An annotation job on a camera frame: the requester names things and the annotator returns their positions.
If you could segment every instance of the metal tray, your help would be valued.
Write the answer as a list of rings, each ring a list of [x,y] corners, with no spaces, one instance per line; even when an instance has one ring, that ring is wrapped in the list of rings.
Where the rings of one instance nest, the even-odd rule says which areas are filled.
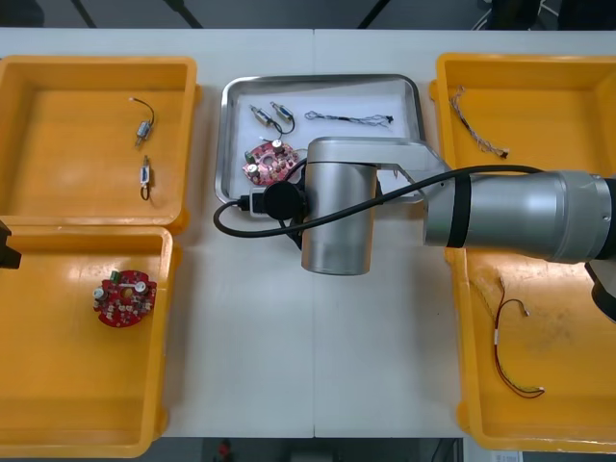
[[[366,109],[381,98],[387,96],[387,102],[399,98],[399,114],[402,119],[395,129],[387,131],[382,127],[365,127],[345,122],[328,122],[322,125],[322,133],[311,135],[310,140],[303,138],[299,132],[305,126],[304,112],[294,109],[294,105],[285,102],[289,98],[304,98],[304,101],[315,101],[312,110],[332,114],[329,109],[323,110],[329,102],[348,100],[350,107],[336,107],[336,115],[369,116],[379,111]],[[275,77],[244,77],[230,82],[222,92],[220,111],[220,126],[218,130],[218,159],[216,169],[216,194],[222,202],[236,200],[242,194],[248,194],[253,186],[243,177],[242,165],[244,152],[263,141],[256,134],[261,132],[265,136],[274,138],[275,132],[268,131],[254,119],[247,104],[262,101],[261,107],[273,115],[269,101],[274,100],[289,107],[295,113],[297,128],[284,140],[290,142],[295,148],[307,147],[307,143],[314,138],[326,136],[383,136],[395,138],[408,138],[411,140],[425,140],[422,110],[416,85],[408,78],[398,74],[349,74],[349,75],[296,75]],[[316,121],[306,122],[313,124],[310,133],[315,132]],[[379,179],[383,191],[386,193],[393,189],[405,186],[406,180],[401,175],[394,179],[391,171],[379,172]]]

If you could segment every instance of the capacitor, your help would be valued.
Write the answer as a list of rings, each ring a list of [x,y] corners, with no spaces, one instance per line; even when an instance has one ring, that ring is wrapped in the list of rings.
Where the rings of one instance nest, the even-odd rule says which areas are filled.
[[[246,159],[246,161],[249,164],[255,164],[257,162],[257,161],[255,161],[254,156],[252,155],[252,152],[250,152],[250,151],[246,151],[244,153],[244,158]]]
[[[248,174],[249,178],[258,178],[259,177],[259,167],[257,167],[255,164],[251,164],[246,169],[246,173]]]
[[[119,284],[122,275],[118,271],[112,271],[112,275],[109,277],[109,280],[114,284]]]
[[[139,295],[143,295],[147,292],[147,284],[145,284],[143,281],[139,281],[137,284],[135,284],[135,292],[137,292]]]
[[[273,152],[277,155],[285,153],[285,145],[282,143],[282,140],[274,140],[271,142],[271,148]]]
[[[107,293],[103,290],[102,287],[97,287],[96,289],[94,289],[92,295],[94,295],[94,299],[96,301],[102,301],[107,298]]]
[[[282,104],[277,104],[273,101],[271,101],[270,104],[282,119],[286,122],[291,122],[291,119],[293,118],[293,113],[291,111],[285,108]]]
[[[266,127],[269,127],[273,122],[271,115],[266,113],[263,109],[255,108],[254,106],[250,106],[250,111],[254,114],[255,118],[263,123]]]

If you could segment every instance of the floor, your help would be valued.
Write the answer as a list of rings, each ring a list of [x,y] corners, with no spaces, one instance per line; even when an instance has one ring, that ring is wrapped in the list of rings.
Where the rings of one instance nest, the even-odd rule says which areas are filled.
[[[0,0],[0,7],[8,2]],[[163,0],[82,0],[99,28],[188,28]],[[186,0],[185,4],[205,28],[352,29],[368,14],[376,0]],[[87,27],[70,0],[37,0],[44,12],[44,27]],[[560,0],[546,5],[558,9]],[[487,12],[484,0],[392,0],[372,23],[373,29],[470,30]],[[543,12],[548,29],[555,20]],[[144,462],[210,462],[218,439],[163,438],[139,460]],[[289,460],[292,450],[334,450],[341,461],[429,461],[437,440],[234,440],[236,461]],[[614,461],[612,455],[525,453],[526,462]]]
[[[86,27],[70,0],[37,0],[45,27]],[[100,28],[188,28],[163,0],[82,0]],[[205,28],[354,29],[376,0],[186,0]],[[558,9],[560,0],[547,0]],[[373,29],[469,30],[487,12],[484,0],[391,0]],[[549,29],[553,16],[541,17]]]

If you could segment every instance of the white surface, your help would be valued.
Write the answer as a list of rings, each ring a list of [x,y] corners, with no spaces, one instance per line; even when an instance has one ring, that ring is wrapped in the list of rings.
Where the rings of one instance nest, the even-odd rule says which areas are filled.
[[[521,452],[515,450],[487,450],[473,438],[465,437],[462,444],[463,460],[471,462],[524,462]]]
[[[409,138],[410,130],[406,119],[405,86],[402,82],[370,83],[351,85],[333,89],[289,91],[284,93],[242,94],[236,108],[236,125],[240,127],[236,134],[235,157],[231,171],[233,178],[229,185],[229,195],[240,197],[248,194],[252,183],[245,177],[242,166],[245,165],[244,153],[251,151],[264,141],[274,140],[278,132],[264,127],[250,111],[250,106],[263,109],[288,131],[291,125],[285,123],[275,114],[270,101],[284,105],[295,116],[294,131],[282,137],[294,149],[307,148],[308,143],[320,137],[387,137]],[[381,114],[393,116],[394,122],[387,127],[371,127],[340,120],[307,120],[304,115],[315,111],[330,116],[364,117]],[[305,151],[300,158],[306,157]],[[391,171],[380,171],[378,178],[384,193],[408,185],[401,176],[398,179]]]
[[[450,276],[421,247],[416,209],[379,208],[372,271],[301,269],[286,238],[212,225],[219,93],[248,75],[387,72],[414,80],[437,147],[427,84],[447,51],[610,54],[614,33],[0,30],[0,54],[189,55],[204,101],[189,173],[192,224],[178,241],[167,343],[168,436],[460,436]],[[276,59],[271,44],[276,43]],[[237,211],[237,228],[267,226]]]

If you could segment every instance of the red wire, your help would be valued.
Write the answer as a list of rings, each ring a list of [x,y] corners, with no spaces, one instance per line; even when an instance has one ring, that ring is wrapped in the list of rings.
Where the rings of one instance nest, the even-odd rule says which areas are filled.
[[[522,308],[525,316],[528,316],[528,312],[524,306],[524,303],[519,300],[518,298],[509,298],[508,300],[504,300],[504,288],[502,289],[502,296],[500,297],[500,303],[499,303],[499,309],[497,310],[497,315],[496,318],[494,320],[494,330],[495,332],[499,331],[499,321],[501,319],[501,311],[502,308],[510,302],[517,302],[520,304],[520,307]],[[497,371],[499,372],[500,378],[502,379],[502,381],[519,397],[521,398],[526,398],[526,399],[535,399],[535,398],[539,398],[540,396],[542,396],[544,393],[546,393],[545,390],[536,390],[534,392],[529,392],[527,390],[524,390],[522,388],[520,388],[519,386],[517,386],[515,383],[513,383],[511,380],[509,380],[509,378],[506,376],[506,374],[504,373],[504,370],[502,369],[502,365],[501,365],[501,360],[499,359],[499,344],[498,344],[498,340],[495,341],[494,343],[494,360],[497,366]]]

